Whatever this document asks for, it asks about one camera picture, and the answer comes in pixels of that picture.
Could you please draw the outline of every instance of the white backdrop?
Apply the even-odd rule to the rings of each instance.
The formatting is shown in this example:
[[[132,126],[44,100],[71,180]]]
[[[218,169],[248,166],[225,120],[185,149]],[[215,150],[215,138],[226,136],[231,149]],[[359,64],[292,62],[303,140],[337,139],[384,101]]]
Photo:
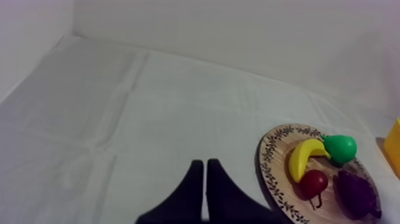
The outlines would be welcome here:
[[[0,101],[72,30],[73,0],[0,1]]]
[[[77,0],[75,29],[398,116],[399,9],[398,0]]]

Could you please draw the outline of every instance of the table surface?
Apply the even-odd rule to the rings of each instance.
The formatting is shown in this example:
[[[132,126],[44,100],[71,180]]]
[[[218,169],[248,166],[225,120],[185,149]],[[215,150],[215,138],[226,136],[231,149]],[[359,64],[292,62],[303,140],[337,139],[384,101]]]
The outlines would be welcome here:
[[[258,142],[277,125],[303,123],[355,138],[379,190],[382,223],[396,223],[400,181],[379,148],[393,121],[266,77],[151,52],[103,149],[112,165],[98,165],[108,174],[99,222],[132,223],[173,191],[193,159],[218,158],[245,193],[269,207],[255,175]],[[208,218],[206,201],[202,214]]]
[[[269,207],[254,158],[285,123],[353,136],[382,223],[398,223],[400,181],[379,148],[393,117],[198,60],[64,39],[0,104],[1,223],[132,224],[209,158]]]

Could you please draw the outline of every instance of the yellow banana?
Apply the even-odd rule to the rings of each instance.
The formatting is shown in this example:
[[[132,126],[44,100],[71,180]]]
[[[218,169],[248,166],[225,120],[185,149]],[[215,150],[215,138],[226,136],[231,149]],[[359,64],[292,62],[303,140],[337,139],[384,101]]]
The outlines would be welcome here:
[[[310,156],[330,158],[324,144],[317,139],[308,139],[298,144],[289,159],[289,173],[295,182],[299,182],[303,177]]]

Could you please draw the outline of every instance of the pear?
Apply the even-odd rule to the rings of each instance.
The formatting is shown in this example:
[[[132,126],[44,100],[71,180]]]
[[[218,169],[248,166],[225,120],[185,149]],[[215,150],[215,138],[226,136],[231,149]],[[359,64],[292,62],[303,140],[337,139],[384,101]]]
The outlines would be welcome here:
[[[337,164],[345,164],[355,158],[357,144],[354,138],[346,135],[322,136],[326,151]]]

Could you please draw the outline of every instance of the round wooden tray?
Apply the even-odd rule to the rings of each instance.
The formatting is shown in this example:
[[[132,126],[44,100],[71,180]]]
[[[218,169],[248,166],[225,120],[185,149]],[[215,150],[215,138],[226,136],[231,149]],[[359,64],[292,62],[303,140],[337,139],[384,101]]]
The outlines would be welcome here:
[[[322,207],[313,210],[310,201],[301,199],[301,193],[289,176],[288,161],[292,150],[298,143],[306,139],[321,139],[324,133],[308,125],[288,124],[280,125],[263,136],[258,149],[258,162],[261,168],[262,178],[274,198],[277,205],[288,216],[293,223],[376,223],[377,219],[368,214],[361,220],[356,220],[346,210],[334,190],[333,177],[340,169],[355,173],[367,179],[377,195],[377,206],[380,210],[379,196],[372,178],[364,166],[355,158],[342,168],[332,166],[326,158],[310,158],[307,163],[307,170],[317,169],[323,171],[329,184],[321,193]],[[315,205],[318,204],[318,197],[312,199]]]

